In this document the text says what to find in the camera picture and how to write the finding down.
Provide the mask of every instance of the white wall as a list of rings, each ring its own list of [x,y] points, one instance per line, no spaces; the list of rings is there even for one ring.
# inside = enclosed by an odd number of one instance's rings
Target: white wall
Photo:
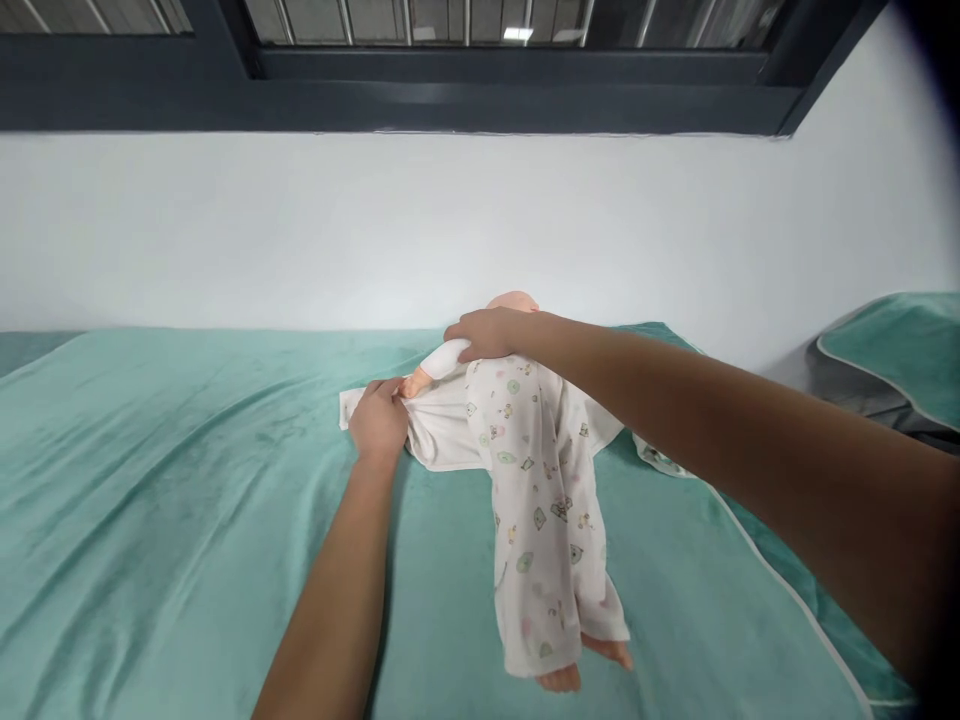
[[[960,289],[953,161],[889,10],[791,140],[0,137],[0,329],[429,327],[522,288],[798,382],[838,316]]]

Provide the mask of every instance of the doll leg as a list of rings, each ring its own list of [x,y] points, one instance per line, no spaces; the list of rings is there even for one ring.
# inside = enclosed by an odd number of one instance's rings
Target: doll leg
[[[563,485],[551,470],[559,463],[543,398],[551,386],[541,388],[538,370],[517,357],[473,364],[467,413],[493,479],[494,603],[507,672],[571,690],[579,687],[580,623]]]
[[[633,664],[627,650],[630,631],[620,597],[606,571],[607,536],[597,500],[586,409],[582,405],[566,404],[561,404],[560,408],[557,422],[559,470],[570,505],[570,561],[583,643],[630,668]]]

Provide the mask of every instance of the doll head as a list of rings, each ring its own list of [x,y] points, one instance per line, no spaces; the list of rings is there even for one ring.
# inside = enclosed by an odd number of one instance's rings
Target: doll head
[[[519,310],[521,312],[537,312],[540,310],[540,306],[537,305],[536,301],[522,290],[513,290],[503,295],[497,295],[490,301],[490,304],[487,305],[487,310],[495,307],[508,307],[511,310]]]

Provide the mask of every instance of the window frame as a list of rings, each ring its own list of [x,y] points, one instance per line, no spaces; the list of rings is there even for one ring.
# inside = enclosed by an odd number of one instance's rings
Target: window frame
[[[181,4],[192,36],[0,35],[0,131],[790,135],[886,0],[795,0],[756,51],[261,46]]]

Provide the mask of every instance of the forearm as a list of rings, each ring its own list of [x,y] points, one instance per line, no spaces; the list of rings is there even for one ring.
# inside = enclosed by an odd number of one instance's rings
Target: forearm
[[[354,465],[254,718],[362,715],[380,638],[395,470],[395,459]]]
[[[914,673],[952,548],[955,459],[655,340],[546,313],[516,323],[518,352],[757,514]]]

